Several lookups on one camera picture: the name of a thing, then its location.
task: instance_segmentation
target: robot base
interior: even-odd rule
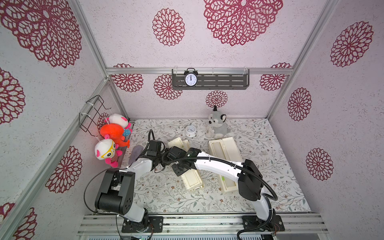
[[[149,223],[151,223],[154,227],[153,232],[162,232],[163,231],[163,217],[149,217]],[[131,222],[124,219],[124,223],[122,225],[121,232],[122,233],[138,233],[139,230],[137,230],[138,227],[137,222]],[[152,228],[149,225],[148,228],[146,228],[143,232],[150,233],[152,232]]]
[[[259,219],[257,216],[243,216],[243,227],[244,229],[251,229],[259,226],[262,224],[264,221]],[[261,229],[256,229],[252,232],[283,232],[285,231],[285,227],[283,224],[283,221],[281,220],[281,216],[276,215],[275,210],[273,210],[273,216],[269,224],[266,226],[262,227]]]

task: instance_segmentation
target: orange plush toy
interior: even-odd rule
[[[125,137],[123,137],[123,133],[123,127],[115,123],[105,124],[100,129],[100,134],[105,139],[112,139],[120,147],[129,147],[129,140],[127,142],[124,142]]]

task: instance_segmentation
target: floral tablecloth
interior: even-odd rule
[[[153,129],[155,138],[167,143],[177,137],[188,139],[190,146],[208,151],[205,138],[207,120],[204,119],[152,119],[136,120],[122,166],[129,160],[132,148],[145,146],[148,131]],[[277,138],[267,119],[228,119],[231,129],[228,136],[236,141],[244,159],[252,160],[263,179],[275,190],[278,200],[271,201],[277,212],[307,212],[310,207],[285,158]],[[184,135],[188,125],[197,127],[197,136]],[[250,202],[237,192],[222,193],[217,174],[199,170],[205,187],[195,192],[187,191],[170,166],[160,173],[153,171],[136,180],[134,201],[149,212],[253,212]]]

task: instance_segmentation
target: black cable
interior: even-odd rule
[[[148,132],[148,141],[147,141],[147,145],[145,146],[144,150],[140,153],[140,155],[136,158],[136,160],[138,160],[140,157],[142,157],[143,155],[145,155],[145,153],[147,152],[148,150],[148,147],[149,147],[149,141],[151,140],[151,134],[152,134],[152,138],[153,140],[155,140],[155,135],[153,134],[153,130],[150,129],[149,132]]]
[[[89,184],[92,182],[93,179],[95,179],[98,175],[102,174],[103,172],[107,171],[108,169],[116,169],[116,170],[124,170],[124,169],[127,169],[127,168],[107,168],[107,169],[104,169],[103,171],[99,172],[96,176],[94,176],[87,184],[87,186],[85,187],[84,189],[84,204],[85,206],[88,208],[89,211],[93,212],[93,213],[96,213],[96,214],[99,214],[99,215],[111,215],[111,214],[105,214],[105,213],[101,213],[101,212],[96,212],[96,211],[93,211],[92,209],[89,208],[89,206],[87,205],[87,203],[85,202],[85,191],[87,191],[87,187],[89,186]]]
[[[269,202],[269,199],[265,195],[266,194],[264,194],[264,197],[265,197],[265,200],[268,203],[268,208],[269,208],[269,216],[268,216],[267,220],[265,222],[263,222],[262,224],[260,224],[259,226],[257,226],[257,227],[250,228],[250,229],[243,229],[243,230],[238,231],[237,232],[237,239],[238,240],[242,240],[240,238],[240,234],[242,234],[244,232],[252,232],[252,231],[255,231],[257,229],[260,229],[260,228],[264,227],[265,225],[267,225],[272,220],[272,217],[273,217],[272,206],[271,206],[271,203]]]
[[[169,153],[169,151],[166,151],[166,152],[164,152],[164,153],[161,155],[161,161],[162,161],[162,162],[165,162],[164,157],[165,157],[168,153]]]
[[[163,144],[164,148],[163,148],[163,150],[160,151],[160,153],[164,152],[164,150],[166,149],[166,145],[163,142],[161,142],[161,143]]]
[[[119,227],[118,227],[118,216],[116,215],[116,228],[118,229],[118,234],[120,236],[120,239],[122,239],[120,232],[119,232]]]
[[[228,164],[229,166],[231,167],[234,167],[234,168],[237,168],[237,169],[240,169],[241,171],[249,174],[249,175],[252,175],[254,176],[257,180],[261,181],[262,184],[264,184],[264,186],[268,189],[268,191],[272,194],[269,195],[269,194],[265,194],[266,197],[274,200],[274,201],[277,201],[277,195],[276,193],[273,191],[273,189],[271,188],[271,186],[268,185],[268,183],[266,181],[264,181],[262,178],[260,178],[257,174],[255,174],[254,172],[244,168],[244,167],[240,167],[234,163],[231,163],[229,161],[226,161],[224,159],[220,159],[220,158],[217,158],[217,157],[182,157],[182,158],[179,158],[179,159],[175,159],[175,160],[171,160],[171,161],[165,161],[165,159],[162,157],[161,160],[162,162],[166,163],[166,164],[169,164],[169,163],[172,163],[172,162],[179,162],[179,161],[184,161],[184,160],[194,160],[194,159],[201,159],[201,160],[211,160],[211,161],[217,161],[217,162],[222,162],[222,163],[225,163],[225,164]]]

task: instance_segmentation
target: alarm clock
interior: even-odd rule
[[[188,68],[188,69],[184,71],[184,75],[185,75],[184,81],[188,87],[193,87],[197,84],[197,75],[199,73],[194,68]]]
[[[189,125],[185,128],[185,135],[187,137],[194,137],[197,134],[196,127],[193,125]]]

